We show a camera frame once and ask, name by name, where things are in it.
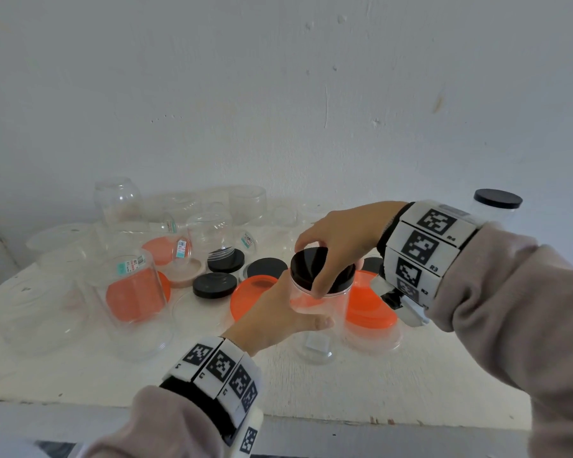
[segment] sleeve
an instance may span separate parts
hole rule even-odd
[[[427,311],[477,363],[531,397],[534,458],[573,458],[573,267],[533,238],[484,226]]]
[[[222,458],[219,431],[193,402],[155,386],[140,390],[130,420],[99,439],[85,458]]]

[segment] person's left hand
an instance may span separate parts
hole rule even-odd
[[[297,313],[291,308],[291,286],[291,277],[286,270],[222,336],[253,356],[293,333],[331,328],[334,322],[330,316]]]

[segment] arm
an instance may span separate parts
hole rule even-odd
[[[291,309],[290,283],[291,278],[288,272],[285,272],[222,337],[252,357],[294,332],[330,327],[333,320],[329,317],[304,315]],[[252,360],[249,359],[249,362],[249,366],[252,365],[255,369]],[[254,380],[253,371],[250,370],[249,373]],[[132,402],[130,420],[119,431],[92,444],[85,457],[222,458],[234,456],[234,453],[236,456],[249,456],[247,453],[238,452],[247,431],[246,419],[233,441],[230,452],[219,433],[219,429],[225,429],[225,421],[229,421],[227,412],[220,409],[221,406],[214,398],[205,396],[197,387],[191,388],[192,384],[168,377],[161,387],[147,386],[140,390]],[[216,423],[213,423],[207,414],[211,411],[213,414],[210,417],[215,418]],[[247,417],[251,422],[254,420],[250,419],[252,412],[252,408],[248,410]]]
[[[329,248],[313,291],[323,295],[339,270],[375,245],[384,256],[392,219],[406,208],[386,202],[331,212],[302,233],[296,250],[314,241]],[[485,370],[531,396],[532,456],[573,458],[573,268],[533,238],[485,225],[428,307]]]

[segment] person's right hand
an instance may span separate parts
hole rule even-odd
[[[385,201],[329,212],[299,235],[295,252],[316,241],[329,249],[325,265],[312,285],[312,296],[322,298],[344,268],[372,250],[386,225],[405,205],[401,201]]]

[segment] hand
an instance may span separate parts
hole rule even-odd
[[[325,265],[312,285],[312,296],[321,299],[344,268],[372,250],[386,225],[405,205],[400,201],[386,201],[329,212],[304,231],[295,243],[295,252],[316,241],[329,249]]]
[[[331,317],[297,313],[291,308],[291,286],[291,277],[286,270],[278,282],[261,294],[256,304],[222,336],[254,356],[293,333],[331,328],[334,324]]]

